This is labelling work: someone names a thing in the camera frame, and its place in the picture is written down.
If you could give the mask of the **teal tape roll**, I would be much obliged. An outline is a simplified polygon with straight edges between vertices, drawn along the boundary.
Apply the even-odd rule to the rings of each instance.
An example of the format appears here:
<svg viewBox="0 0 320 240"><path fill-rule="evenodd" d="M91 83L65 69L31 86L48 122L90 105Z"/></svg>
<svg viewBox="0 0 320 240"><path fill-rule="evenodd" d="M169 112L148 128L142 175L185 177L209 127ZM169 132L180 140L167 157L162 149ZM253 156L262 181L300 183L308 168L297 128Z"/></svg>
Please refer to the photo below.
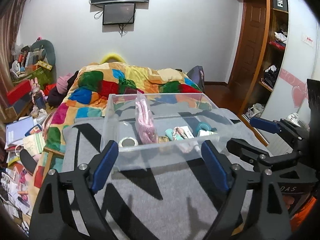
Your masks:
<svg viewBox="0 0 320 240"><path fill-rule="evenodd" d="M212 126L210 126L210 124L206 123L206 122L199 122L197 127L196 127L196 135L198 137L202 137L202 136L209 136L209 135L214 135L217 134L217 129L216 128L212 128Z"/></svg>

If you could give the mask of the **white cream tube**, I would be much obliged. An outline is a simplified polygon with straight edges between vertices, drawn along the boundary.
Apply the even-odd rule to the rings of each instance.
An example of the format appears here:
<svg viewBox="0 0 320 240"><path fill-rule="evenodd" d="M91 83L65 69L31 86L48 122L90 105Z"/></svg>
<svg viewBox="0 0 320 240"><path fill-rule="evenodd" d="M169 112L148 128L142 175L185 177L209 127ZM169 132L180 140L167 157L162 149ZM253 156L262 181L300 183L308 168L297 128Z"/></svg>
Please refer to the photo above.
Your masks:
<svg viewBox="0 0 320 240"><path fill-rule="evenodd" d="M186 145L186 153L191 153L192 151L196 151L197 153L201 153L201 149L199 143L197 141L188 141L185 143Z"/></svg>

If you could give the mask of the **mint green lotion tube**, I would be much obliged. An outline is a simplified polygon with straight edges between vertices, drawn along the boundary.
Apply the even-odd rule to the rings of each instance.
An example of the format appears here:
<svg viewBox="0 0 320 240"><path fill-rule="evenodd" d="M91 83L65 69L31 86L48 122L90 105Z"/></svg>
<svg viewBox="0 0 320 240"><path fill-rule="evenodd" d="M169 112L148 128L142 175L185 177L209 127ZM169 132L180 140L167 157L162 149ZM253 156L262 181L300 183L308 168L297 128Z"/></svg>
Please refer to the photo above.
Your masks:
<svg viewBox="0 0 320 240"><path fill-rule="evenodd" d="M183 140L183 138L177 132L170 128L165 130L165 135L170 141Z"/></svg>

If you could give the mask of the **clear plastic storage box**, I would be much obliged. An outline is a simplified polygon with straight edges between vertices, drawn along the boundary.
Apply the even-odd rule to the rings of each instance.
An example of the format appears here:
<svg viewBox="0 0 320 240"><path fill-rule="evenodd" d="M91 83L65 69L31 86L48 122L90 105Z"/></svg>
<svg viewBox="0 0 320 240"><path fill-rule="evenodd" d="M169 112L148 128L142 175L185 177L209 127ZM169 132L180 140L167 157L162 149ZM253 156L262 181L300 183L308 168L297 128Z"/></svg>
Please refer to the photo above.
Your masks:
<svg viewBox="0 0 320 240"><path fill-rule="evenodd" d="M198 137L196 127L206 122L217 129L217 134ZM188 126L194 138L158 143L159 136L166 136L166 129L184 135L180 126ZM100 147L113 140L117 144L125 137L137 139L138 146L119 147L114 165L117 171L148 169L178 164L198 159L201 153L186 153L185 143L197 141L200 149L210 140L219 152L236 134L231 120L227 118L203 93L165 94L111 94L108 97Z"/></svg>

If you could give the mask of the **white tape roll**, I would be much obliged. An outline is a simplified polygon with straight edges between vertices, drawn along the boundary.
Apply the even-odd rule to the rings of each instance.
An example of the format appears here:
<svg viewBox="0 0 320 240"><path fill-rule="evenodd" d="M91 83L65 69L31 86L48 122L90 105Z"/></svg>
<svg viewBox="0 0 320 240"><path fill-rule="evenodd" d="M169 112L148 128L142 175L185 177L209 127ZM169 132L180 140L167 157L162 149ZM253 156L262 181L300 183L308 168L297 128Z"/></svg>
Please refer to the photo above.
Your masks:
<svg viewBox="0 0 320 240"><path fill-rule="evenodd" d="M138 141L137 139L133 137L125 137L119 141L119 147L124 148L124 147L135 147L138 146Z"/></svg>

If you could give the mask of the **white green pill bottle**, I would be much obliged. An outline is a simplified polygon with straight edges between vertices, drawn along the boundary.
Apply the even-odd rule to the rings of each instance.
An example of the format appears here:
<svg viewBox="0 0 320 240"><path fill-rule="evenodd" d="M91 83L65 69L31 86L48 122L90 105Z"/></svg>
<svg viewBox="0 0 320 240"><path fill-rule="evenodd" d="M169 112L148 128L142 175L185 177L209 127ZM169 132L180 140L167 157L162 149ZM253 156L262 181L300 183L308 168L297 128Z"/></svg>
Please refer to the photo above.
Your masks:
<svg viewBox="0 0 320 240"><path fill-rule="evenodd" d="M188 139L194 138L194 135L188 126L180 126L179 129L183 131L184 135L181 135L182 137L188 138Z"/></svg>

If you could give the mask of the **wooden wardrobe shelf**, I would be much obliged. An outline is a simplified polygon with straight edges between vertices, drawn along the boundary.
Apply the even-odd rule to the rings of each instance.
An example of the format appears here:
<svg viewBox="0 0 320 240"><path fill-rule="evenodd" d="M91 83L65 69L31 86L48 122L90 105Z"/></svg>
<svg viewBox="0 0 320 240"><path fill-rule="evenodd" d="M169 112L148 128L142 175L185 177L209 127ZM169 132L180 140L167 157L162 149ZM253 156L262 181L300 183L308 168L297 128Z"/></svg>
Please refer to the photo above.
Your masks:
<svg viewBox="0 0 320 240"><path fill-rule="evenodd" d="M266 106L280 72L285 45L276 40L275 33L287 31L288 9L278 9L276 0L266 1L266 22L263 44L251 85L245 94L238 115L242 116L255 103Z"/></svg>

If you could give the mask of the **purple backpack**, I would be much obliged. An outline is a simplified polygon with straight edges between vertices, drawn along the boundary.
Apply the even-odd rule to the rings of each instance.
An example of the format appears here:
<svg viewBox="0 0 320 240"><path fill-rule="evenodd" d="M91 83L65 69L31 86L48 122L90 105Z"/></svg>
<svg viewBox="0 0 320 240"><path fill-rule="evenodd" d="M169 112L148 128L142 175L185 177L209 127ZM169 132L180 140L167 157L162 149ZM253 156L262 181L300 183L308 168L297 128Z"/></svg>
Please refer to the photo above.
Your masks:
<svg viewBox="0 0 320 240"><path fill-rule="evenodd" d="M202 66L195 66L187 72L187 76L204 92L204 70Z"/></svg>

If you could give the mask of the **blue white booklet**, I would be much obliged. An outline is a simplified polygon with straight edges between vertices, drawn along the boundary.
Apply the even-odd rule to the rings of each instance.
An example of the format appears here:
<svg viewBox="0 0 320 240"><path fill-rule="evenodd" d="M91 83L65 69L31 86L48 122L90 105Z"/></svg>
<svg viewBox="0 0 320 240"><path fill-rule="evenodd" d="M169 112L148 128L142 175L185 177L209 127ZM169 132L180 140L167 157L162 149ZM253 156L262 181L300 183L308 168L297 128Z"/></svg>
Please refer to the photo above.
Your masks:
<svg viewBox="0 0 320 240"><path fill-rule="evenodd" d="M25 137L25 133L34 127L34 121L31 116L24 119L12 122L6 125L6 140L5 148L8 148L14 142L17 142Z"/></svg>

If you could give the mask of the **grey black blanket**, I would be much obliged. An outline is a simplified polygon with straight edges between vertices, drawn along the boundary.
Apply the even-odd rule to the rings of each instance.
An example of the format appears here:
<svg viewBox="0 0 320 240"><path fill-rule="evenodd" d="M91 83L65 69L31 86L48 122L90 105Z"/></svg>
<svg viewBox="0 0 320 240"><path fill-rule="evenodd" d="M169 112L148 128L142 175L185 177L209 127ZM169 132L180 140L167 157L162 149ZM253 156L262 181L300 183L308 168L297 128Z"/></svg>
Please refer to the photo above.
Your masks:
<svg viewBox="0 0 320 240"><path fill-rule="evenodd" d="M94 142L81 131L91 134ZM89 163L99 153L102 131L102 117L81 118L63 129L63 172ZM226 196L199 158L114 172L94 198L118 239L203 239Z"/></svg>

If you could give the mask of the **pink bunny toy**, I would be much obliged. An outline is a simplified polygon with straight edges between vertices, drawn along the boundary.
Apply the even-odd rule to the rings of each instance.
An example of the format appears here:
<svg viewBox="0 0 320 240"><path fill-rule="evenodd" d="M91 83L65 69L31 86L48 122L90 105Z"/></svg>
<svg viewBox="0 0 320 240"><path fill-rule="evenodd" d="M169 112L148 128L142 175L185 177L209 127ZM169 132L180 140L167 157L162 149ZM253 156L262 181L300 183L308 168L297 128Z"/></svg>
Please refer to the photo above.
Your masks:
<svg viewBox="0 0 320 240"><path fill-rule="evenodd" d="M36 77L34 79L31 79L30 85L31 85L31 99L33 104L38 109L46 109L46 96L38 83L38 79Z"/></svg>

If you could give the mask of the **colourful patchwork quilt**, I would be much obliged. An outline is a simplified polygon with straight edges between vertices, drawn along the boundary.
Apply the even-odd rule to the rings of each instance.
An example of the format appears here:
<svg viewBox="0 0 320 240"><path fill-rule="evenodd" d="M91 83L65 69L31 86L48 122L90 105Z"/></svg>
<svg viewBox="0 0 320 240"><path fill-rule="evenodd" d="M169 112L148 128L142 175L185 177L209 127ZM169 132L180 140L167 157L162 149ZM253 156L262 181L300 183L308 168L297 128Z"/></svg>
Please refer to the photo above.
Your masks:
<svg viewBox="0 0 320 240"><path fill-rule="evenodd" d="M46 146L64 153L63 129L81 118L105 115L111 94L199 93L201 89L185 73L172 68L154 70L122 62L82 67L44 130Z"/></svg>

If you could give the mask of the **pink knit hat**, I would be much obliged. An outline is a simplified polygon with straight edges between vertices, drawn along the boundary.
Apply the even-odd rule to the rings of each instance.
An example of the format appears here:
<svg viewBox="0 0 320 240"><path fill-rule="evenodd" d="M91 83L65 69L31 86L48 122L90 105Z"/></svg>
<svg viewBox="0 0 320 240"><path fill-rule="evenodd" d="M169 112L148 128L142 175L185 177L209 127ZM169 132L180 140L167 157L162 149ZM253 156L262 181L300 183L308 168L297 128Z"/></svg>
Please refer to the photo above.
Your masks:
<svg viewBox="0 0 320 240"><path fill-rule="evenodd" d="M76 76L72 73L58 77L56 82L57 92L61 95L66 95L75 78Z"/></svg>

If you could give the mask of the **green neck pillow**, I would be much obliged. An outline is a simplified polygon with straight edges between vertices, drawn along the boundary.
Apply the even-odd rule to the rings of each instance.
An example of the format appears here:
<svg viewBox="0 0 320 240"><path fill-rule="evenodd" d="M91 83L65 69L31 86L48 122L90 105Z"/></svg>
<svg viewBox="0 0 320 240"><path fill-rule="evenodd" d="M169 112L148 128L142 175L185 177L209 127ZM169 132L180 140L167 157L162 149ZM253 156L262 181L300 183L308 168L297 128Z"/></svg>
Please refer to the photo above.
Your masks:
<svg viewBox="0 0 320 240"><path fill-rule="evenodd" d="M52 66L56 63L55 50L53 44L48 40L39 40L31 45L31 50L44 49L46 51L46 58L49 64Z"/></svg>

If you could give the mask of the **small wall monitor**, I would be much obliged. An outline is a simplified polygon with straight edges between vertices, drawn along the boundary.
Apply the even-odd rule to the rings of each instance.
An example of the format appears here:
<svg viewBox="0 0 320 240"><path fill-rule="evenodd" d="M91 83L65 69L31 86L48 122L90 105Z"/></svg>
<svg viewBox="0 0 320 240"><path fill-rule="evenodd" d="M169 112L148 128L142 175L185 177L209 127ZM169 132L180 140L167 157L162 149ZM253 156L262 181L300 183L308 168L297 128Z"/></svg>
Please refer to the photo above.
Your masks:
<svg viewBox="0 0 320 240"><path fill-rule="evenodd" d="M135 3L110 3L103 8L103 25L133 24Z"/></svg>

